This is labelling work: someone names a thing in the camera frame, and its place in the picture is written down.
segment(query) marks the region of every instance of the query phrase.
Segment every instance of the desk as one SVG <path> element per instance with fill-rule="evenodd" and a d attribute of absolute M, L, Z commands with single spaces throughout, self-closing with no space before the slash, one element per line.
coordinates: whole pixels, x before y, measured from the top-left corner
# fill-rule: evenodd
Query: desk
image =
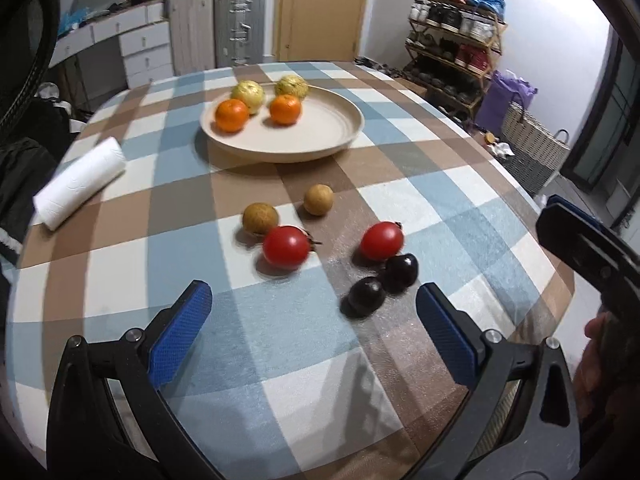
<path fill-rule="evenodd" d="M 164 2 L 153 0 L 87 23 L 60 38 L 49 67 L 95 43 L 118 36 L 129 88 L 174 75 Z"/>
<path fill-rule="evenodd" d="M 198 118 L 208 102 L 240 79 L 292 72 L 362 110 L 350 149 L 274 165 L 207 141 Z M 351 63 L 223 68 L 124 92 L 65 161 L 107 136 L 121 142 L 126 172 L 54 234 L 31 228 L 8 313 L 11 422 L 40 456 L 66 340 L 145 327 L 200 279 L 213 310 L 162 393 L 212 463 L 229 479 L 397 479 L 466 393 L 417 319 L 418 283 L 436 282 L 482 330 L 530 343 L 554 331 L 574 293 L 573 272 L 536 242 L 537 206 L 500 164 L 401 84 Z M 335 191 L 324 218 L 300 208 L 316 183 Z M 269 267 L 242 232 L 242 210 L 258 201 L 324 242 L 298 272 Z M 351 257 L 378 219 L 402 222 L 420 277 L 352 321 L 340 298 L 371 274 Z"/>

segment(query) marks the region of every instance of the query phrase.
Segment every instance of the wicker basket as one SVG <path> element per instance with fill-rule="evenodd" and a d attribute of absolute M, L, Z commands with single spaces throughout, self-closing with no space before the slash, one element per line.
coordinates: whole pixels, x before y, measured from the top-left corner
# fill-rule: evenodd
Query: wicker basket
<path fill-rule="evenodd" d="M 561 132 L 569 140 L 567 130 L 559 130 L 553 136 L 519 104 L 511 103 L 509 106 L 502 124 L 501 140 L 510 144 L 515 156 L 500 162 L 532 197 L 560 168 L 569 153 L 566 143 L 556 139 Z"/>

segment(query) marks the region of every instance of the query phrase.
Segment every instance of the screw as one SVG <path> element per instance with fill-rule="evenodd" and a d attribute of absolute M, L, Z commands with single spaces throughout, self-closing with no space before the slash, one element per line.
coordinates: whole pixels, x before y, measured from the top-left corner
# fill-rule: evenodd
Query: screw
<path fill-rule="evenodd" d="M 139 328 L 131 328 L 130 330 L 126 331 L 124 339 L 131 343 L 135 343 L 142 339 L 142 333 L 142 330 L 140 330 Z"/>
<path fill-rule="evenodd" d="M 79 335 L 73 335 L 69 338 L 69 341 L 66 342 L 66 345 L 69 348 L 78 348 L 81 342 L 82 338 Z"/>
<path fill-rule="evenodd" d="M 552 350 L 560 348 L 560 342 L 555 337 L 547 337 L 545 343 Z"/>
<path fill-rule="evenodd" d="M 502 341 L 502 334 L 497 330 L 493 330 L 493 329 L 487 330 L 484 333 L 484 337 L 487 339 L 487 341 L 491 343 L 499 343 L 500 341 Z"/>

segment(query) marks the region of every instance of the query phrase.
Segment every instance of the tangerine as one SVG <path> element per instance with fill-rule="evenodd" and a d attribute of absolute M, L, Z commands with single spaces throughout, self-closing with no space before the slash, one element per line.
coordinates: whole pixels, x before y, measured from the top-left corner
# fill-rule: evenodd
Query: tangerine
<path fill-rule="evenodd" d="M 269 112 L 274 123 L 291 126 L 300 117 L 302 105 L 300 99 L 293 95 L 279 95 L 271 102 Z"/>
<path fill-rule="evenodd" d="M 223 132 L 234 134 L 249 120 L 249 108 L 240 99 L 227 99 L 216 108 L 216 124 Z"/>

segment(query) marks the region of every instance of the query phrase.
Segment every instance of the red tomato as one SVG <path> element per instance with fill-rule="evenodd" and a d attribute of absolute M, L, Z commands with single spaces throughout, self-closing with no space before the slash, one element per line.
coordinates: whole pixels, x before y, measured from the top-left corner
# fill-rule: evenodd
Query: red tomato
<path fill-rule="evenodd" d="M 274 267 L 294 270 L 309 256 L 311 243 L 305 232 L 291 225 L 274 227 L 264 237 L 262 252 Z"/>
<path fill-rule="evenodd" d="M 360 242 L 360 252 L 369 260 L 382 262 L 398 254 L 404 245 L 404 234 L 399 224 L 380 222 L 371 226 Z"/>

